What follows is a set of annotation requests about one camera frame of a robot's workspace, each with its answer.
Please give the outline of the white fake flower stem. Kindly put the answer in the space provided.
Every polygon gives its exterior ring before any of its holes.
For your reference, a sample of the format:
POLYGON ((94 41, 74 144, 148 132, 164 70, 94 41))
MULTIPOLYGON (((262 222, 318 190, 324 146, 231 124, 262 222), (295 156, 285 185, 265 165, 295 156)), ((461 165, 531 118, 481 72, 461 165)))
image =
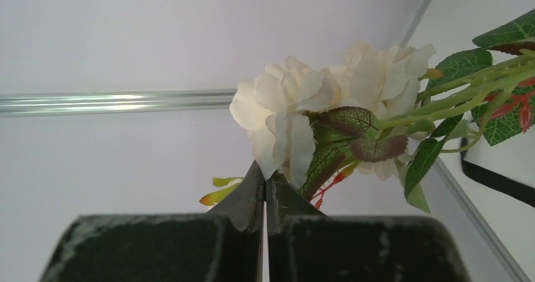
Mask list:
POLYGON ((461 138, 463 153, 534 124, 534 12, 473 39, 434 68, 432 44, 377 51, 352 46, 320 71, 294 58, 241 82, 230 103, 265 178, 280 175, 305 199, 353 172, 400 181, 406 201, 429 212, 420 182, 461 138))

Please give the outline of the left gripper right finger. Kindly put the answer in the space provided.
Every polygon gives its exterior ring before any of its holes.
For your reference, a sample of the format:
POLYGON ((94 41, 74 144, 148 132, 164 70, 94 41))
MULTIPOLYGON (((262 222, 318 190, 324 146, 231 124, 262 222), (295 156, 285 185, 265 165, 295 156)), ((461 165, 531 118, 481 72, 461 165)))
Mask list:
POLYGON ((266 182, 271 281, 469 281, 451 234, 425 216, 328 216, 280 174, 266 182))

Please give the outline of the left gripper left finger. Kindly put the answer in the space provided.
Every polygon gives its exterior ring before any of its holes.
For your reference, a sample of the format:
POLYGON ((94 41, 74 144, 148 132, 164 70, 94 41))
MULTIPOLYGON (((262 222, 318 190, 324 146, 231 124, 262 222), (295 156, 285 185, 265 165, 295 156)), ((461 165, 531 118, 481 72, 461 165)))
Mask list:
POLYGON ((253 163, 205 213, 92 214, 59 239, 42 281, 260 281, 265 180, 253 163))

